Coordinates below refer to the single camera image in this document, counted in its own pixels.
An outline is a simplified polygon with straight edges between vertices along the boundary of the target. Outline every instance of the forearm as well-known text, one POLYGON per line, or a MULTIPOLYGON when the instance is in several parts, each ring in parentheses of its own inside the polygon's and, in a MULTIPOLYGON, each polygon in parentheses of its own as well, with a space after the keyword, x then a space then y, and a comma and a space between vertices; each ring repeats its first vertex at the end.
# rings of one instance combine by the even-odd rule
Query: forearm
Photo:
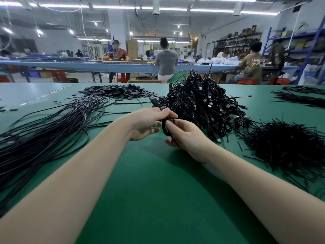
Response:
POLYGON ((325 243, 325 203, 213 144, 208 163, 279 243, 325 243))
POLYGON ((127 128, 110 124, 14 206, 0 220, 0 243, 74 243, 131 137, 127 128))

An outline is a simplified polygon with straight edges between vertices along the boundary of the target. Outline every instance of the ceiling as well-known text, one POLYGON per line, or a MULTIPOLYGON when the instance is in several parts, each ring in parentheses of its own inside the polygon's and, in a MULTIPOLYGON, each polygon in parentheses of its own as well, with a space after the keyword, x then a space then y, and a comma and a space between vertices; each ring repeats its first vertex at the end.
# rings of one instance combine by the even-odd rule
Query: ceiling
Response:
MULTIPOLYGON (((18 2, 19 0, 0 0, 7 2, 18 2)), ((144 6, 152 7, 153 0, 33 0, 36 3, 55 3, 55 4, 76 4, 76 5, 88 5, 86 2, 92 5, 122 5, 122 6, 144 6)), ((243 10, 249 11, 274 11, 281 10, 281 2, 277 3, 244 3, 243 10)), ((216 1, 201 1, 201 0, 160 0, 160 7, 178 7, 178 8, 202 8, 202 9, 226 9, 234 10, 235 2, 216 2, 216 1)), ((77 8, 53 8, 59 11, 73 11, 77 8)), ((44 7, 34 7, 32 10, 26 10, 21 7, 8 8, 10 19, 13 25, 23 27, 35 27, 41 29, 67 29, 72 28, 75 31, 75 35, 83 36, 83 24, 87 36, 100 36, 109 37, 110 32, 106 32, 109 29, 108 13, 109 9, 93 9, 83 8, 83 23, 81 10, 76 12, 64 13, 50 10, 44 7)), ((183 32, 183 36, 197 37, 200 35, 202 28, 211 26, 218 22, 218 18, 221 16, 232 17, 232 14, 220 14, 209 12, 190 12, 188 11, 163 11, 160 10, 160 15, 150 14, 152 10, 137 9, 138 16, 145 18, 141 20, 136 17, 133 9, 123 10, 127 20, 130 22, 131 30, 134 35, 140 36, 167 36, 177 37, 179 32, 183 32)), ((7 11, 5 7, 0 8, 0 16, 3 23, 7 23, 7 11)))

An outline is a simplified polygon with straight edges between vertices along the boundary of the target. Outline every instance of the man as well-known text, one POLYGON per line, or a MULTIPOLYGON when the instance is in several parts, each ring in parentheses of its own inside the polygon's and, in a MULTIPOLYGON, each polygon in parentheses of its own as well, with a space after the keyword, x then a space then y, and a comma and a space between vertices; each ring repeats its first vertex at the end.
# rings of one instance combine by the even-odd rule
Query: man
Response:
MULTIPOLYGON (((125 61, 129 61, 130 58, 127 56, 127 52, 124 49, 120 48, 120 42, 118 40, 114 40, 113 42, 116 50, 117 50, 117 54, 115 55, 115 58, 118 58, 118 60, 120 61, 121 59, 125 60, 125 61)), ((108 56, 104 56, 102 59, 108 60, 109 58, 114 58, 114 54, 113 53, 109 53, 108 56)), ((110 73, 110 83, 113 81, 113 77, 114 77, 115 73, 110 73)), ((126 74, 126 79, 129 80, 131 76, 131 73, 127 73, 126 74)))
POLYGON ((228 59, 230 57, 229 54, 230 54, 229 50, 225 50, 224 52, 219 52, 217 55, 217 58, 224 57, 224 58, 228 59))
POLYGON ((262 55, 259 53, 262 48, 261 42, 256 42, 251 45, 251 53, 248 54, 238 65, 243 72, 231 78, 228 84, 237 84, 239 80, 260 80, 262 76, 262 55))

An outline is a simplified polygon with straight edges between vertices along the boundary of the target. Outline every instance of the long table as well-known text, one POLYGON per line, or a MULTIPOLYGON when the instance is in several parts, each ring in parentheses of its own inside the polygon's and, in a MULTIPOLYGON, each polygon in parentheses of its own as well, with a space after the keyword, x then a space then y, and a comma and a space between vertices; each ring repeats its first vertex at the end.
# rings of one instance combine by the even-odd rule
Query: long table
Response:
MULTIPOLYGON (((0 65, 14 65, 24 67, 25 70, 28 67, 40 67, 40 68, 51 68, 61 70, 73 70, 80 72, 109 72, 109 73, 158 73, 159 66, 154 64, 115 64, 115 63, 96 63, 96 62, 25 62, 25 61, 0 61, 0 65)), ((176 70, 186 70, 190 73, 194 69, 198 73, 208 73, 211 65, 193 64, 193 65, 182 65, 179 64, 175 67, 176 70)), ((265 69, 269 70, 273 67, 266 66, 265 69)), ((233 65, 213 64, 210 72, 224 72, 236 69, 233 65)), ((294 73, 298 67, 287 66, 282 71, 286 73, 294 73)))
MULTIPOLYGON (((79 90, 93 85, 100 84, 2 84, 0 98, 4 105, 17 107, 18 111, 0 113, 1 133, 18 118, 36 110, 57 106, 53 101, 63 102, 64 98, 71 98, 79 90)), ((166 84, 136 85, 160 96, 168 93, 166 84)), ((281 119, 284 114, 286 122, 307 124, 308 127, 316 126, 317 130, 325 132, 323 109, 295 103, 269 102, 275 100, 274 94, 270 92, 281 89, 281 86, 222 85, 222 87, 228 96, 252 96, 239 98, 238 102, 248 107, 245 112, 253 120, 262 119, 266 122, 273 118, 281 119)), ((146 102, 148 98, 140 98, 140 101, 146 102)), ((106 111, 134 111, 140 108, 141 104, 111 105, 106 107, 106 111)), ((104 115, 99 122, 115 120, 119 116, 121 115, 104 115)), ((102 128, 90 129, 90 138, 95 138, 101 130, 102 128)), ((225 137, 219 145, 239 157, 251 156, 251 152, 245 150, 247 146, 233 132, 229 133, 228 137, 229 145, 225 137)), ((77 244, 277 243, 227 183, 209 173, 185 151, 167 146, 164 143, 165 139, 163 132, 160 132, 141 141, 127 143, 77 244)), ((44 165, 15 197, 10 207, 71 156, 44 165)), ((261 162, 242 158, 273 173, 261 162)), ((279 172, 275 172, 274 175, 282 178, 279 172)), ((321 184, 312 185, 312 192, 319 186, 321 184)))

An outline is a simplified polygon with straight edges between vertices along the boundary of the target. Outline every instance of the worker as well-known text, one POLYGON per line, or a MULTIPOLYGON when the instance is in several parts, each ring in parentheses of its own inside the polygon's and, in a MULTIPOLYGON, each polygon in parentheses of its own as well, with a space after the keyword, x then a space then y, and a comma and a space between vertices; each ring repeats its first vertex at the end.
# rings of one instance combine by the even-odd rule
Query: worker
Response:
POLYGON ((256 42, 250 47, 250 54, 248 54, 238 65, 239 69, 244 69, 243 72, 232 77, 228 84, 237 84, 239 80, 260 80, 262 76, 262 55, 259 53, 262 48, 261 42, 256 42))
POLYGON ((230 57, 230 51, 229 50, 225 50, 224 52, 219 52, 217 54, 217 58, 221 58, 221 57, 224 57, 224 58, 229 58, 230 57))
MULTIPOLYGON (((120 48, 120 42, 118 40, 114 40, 113 45, 116 48, 116 52, 117 54, 115 55, 115 58, 121 60, 125 60, 125 61, 129 61, 130 58, 127 55, 126 50, 121 49, 120 48)), ((114 54, 113 53, 109 53, 108 56, 104 56, 102 59, 103 60, 108 60, 109 58, 114 58, 114 54)), ((110 73, 110 82, 113 82, 113 78, 114 78, 115 73, 110 73)), ((126 73, 126 80, 129 80, 131 76, 131 73, 126 73)))
POLYGON ((160 66, 158 80, 169 80, 175 73, 175 66, 178 64, 178 54, 169 49, 169 43, 166 37, 160 39, 162 52, 158 53, 155 59, 155 65, 160 66))
POLYGON ((78 50, 78 52, 76 53, 77 57, 83 57, 83 53, 81 52, 81 50, 78 50))
MULTIPOLYGON (((167 117, 174 118, 166 127, 179 146, 218 172, 279 244, 325 243, 325 202, 216 145, 169 108, 144 108, 112 122, 0 219, 0 243, 75 243, 126 143, 159 132, 167 117)), ((165 143, 177 147, 171 137, 165 143)))

